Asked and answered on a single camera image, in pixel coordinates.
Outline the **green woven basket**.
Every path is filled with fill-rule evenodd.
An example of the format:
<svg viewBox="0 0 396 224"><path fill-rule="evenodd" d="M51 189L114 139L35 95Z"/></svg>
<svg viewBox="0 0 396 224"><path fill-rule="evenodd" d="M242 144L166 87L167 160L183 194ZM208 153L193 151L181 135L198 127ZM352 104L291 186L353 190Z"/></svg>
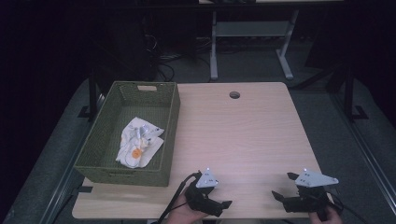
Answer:
<svg viewBox="0 0 396 224"><path fill-rule="evenodd" d="M116 81L111 86L75 168L94 183L166 187L169 184L180 98L174 82ZM161 129L163 143L143 168L116 161L121 133L134 118Z"/></svg>

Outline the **black metal stand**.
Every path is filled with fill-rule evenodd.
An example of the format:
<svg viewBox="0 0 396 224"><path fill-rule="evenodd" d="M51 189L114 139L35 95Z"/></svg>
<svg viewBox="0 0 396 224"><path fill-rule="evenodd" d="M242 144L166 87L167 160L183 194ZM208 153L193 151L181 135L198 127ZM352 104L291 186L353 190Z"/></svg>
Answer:
<svg viewBox="0 0 396 224"><path fill-rule="evenodd" d="M368 119L367 114L360 105L353 105L353 91L354 76L349 65L345 77L344 113L350 122L354 122L356 119Z"/></svg>
<svg viewBox="0 0 396 224"><path fill-rule="evenodd" d="M92 68L88 76L89 104L84 105L78 113L79 118L87 119L88 122L94 120L98 111L98 107L97 107L98 95L97 95L97 84L95 77L96 74L94 69Z"/></svg>

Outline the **person's left hand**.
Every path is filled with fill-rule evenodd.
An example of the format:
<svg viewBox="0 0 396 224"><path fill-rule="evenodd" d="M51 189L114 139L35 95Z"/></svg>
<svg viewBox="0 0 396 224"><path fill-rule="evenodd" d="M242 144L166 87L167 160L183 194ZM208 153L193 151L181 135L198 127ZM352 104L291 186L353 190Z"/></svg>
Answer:
<svg viewBox="0 0 396 224"><path fill-rule="evenodd" d="M172 210L166 224L194 224L207 217L206 213L191 210L184 195L180 195L176 200L177 208Z"/></svg>

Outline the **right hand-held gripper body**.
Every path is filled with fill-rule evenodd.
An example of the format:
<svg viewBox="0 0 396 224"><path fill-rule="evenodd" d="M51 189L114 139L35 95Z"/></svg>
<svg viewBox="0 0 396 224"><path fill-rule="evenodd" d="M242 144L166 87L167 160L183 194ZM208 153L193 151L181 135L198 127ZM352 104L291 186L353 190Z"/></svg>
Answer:
<svg viewBox="0 0 396 224"><path fill-rule="evenodd" d="M339 211L328 196L326 188L336 185L339 180L335 177L323 175L308 169L304 169L296 180L292 180L298 190L296 197L289 197L291 204L283 204L288 213L325 213L327 206Z"/></svg>

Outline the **person's right hand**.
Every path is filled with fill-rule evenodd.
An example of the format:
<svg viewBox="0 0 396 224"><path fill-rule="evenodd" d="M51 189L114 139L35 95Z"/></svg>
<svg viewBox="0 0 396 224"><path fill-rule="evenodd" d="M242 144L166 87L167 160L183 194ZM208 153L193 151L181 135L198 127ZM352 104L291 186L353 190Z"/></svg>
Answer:
<svg viewBox="0 0 396 224"><path fill-rule="evenodd" d="M308 215L311 224L344 224L338 213L330 206L326 208L327 219L325 221L322 221L317 213L309 213Z"/></svg>

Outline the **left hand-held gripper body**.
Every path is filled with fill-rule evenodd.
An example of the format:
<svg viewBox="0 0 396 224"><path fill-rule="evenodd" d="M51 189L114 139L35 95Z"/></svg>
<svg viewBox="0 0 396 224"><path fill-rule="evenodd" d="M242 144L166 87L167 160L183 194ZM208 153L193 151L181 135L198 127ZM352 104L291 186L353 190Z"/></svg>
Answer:
<svg viewBox="0 0 396 224"><path fill-rule="evenodd" d="M189 184L185 191L185 197L190 209L213 216L212 211L218 209L216 207L217 202L211 200L208 194L217 184L218 181L209 168L203 173L198 172L196 179Z"/></svg>

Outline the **white metal desk frame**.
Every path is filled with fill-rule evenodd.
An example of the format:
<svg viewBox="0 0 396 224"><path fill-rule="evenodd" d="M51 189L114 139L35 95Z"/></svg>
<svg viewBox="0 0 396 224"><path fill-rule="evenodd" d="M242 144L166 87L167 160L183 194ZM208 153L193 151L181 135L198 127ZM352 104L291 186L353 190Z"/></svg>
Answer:
<svg viewBox="0 0 396 224"><path fill-rule="evenodd" d="M217 21L217 13L212 13L210 79L217 80L217 39L219 37L283 37L283 45L276 50L276 57L287 80L293 79L286 53L294 31L299 10L292 12L288 21Z"/></svg>

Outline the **grey metal floor rail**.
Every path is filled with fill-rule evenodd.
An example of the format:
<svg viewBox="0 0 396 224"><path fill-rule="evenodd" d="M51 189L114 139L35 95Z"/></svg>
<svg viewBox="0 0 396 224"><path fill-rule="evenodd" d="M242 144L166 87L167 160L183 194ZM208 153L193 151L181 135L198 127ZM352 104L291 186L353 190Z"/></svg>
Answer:
<svg viewBox="0 0 396 224"><path fill-rule="evenodd" d="M355 142L357 143L363 160L365 161L372 177L375 180L375 183L378 185L383 197L385 198L390 210L396 216L396 188L394 188L388 177L386 176L384 170L378 163L375 155L371 151L367 141L363 138L361 131L359 130L356 121L351 119L347 112L344 109L344 103L342 102L341 98L336 94L331 94L330 99L334 104L334 107L340 113L340 116L344 123L346 124L347 128L349 129L350 133L352 134Z"/></svg>
<svg viewBox="0 0 396 224"><path fill-rule="evenodd" d="M52 178L54 187L39 224L54 224L83 182L84 176L74 168L74 164L92 128L89 118L91 106L87 99L88 95L83 94L71 100L49 139L45 162L56 171L56 175Z"/></svg>

